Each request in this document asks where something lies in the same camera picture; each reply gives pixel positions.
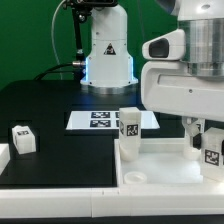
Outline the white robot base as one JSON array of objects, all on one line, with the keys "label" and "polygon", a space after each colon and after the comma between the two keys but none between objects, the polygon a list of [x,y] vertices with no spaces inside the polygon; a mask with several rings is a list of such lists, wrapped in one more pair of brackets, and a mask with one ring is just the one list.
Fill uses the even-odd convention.
[{"label": "white robot base", "polygon": [[127,50],[127,19],[120,5],[92,11],[91,52],[80,81],[83,90],[121,94],[138,84],[133,57]]}]

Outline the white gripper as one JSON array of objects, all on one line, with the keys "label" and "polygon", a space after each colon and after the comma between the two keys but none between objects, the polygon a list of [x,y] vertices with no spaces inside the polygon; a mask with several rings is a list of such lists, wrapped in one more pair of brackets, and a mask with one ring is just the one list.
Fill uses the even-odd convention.
[{"label": "white gripper", "polygon": [[184,63],[149,61],[141,73],[141,100],[147,110],[185,116],[185,132],[195,137],[204,132],[203,119],[224,122],[224,77],[192,76]]}]

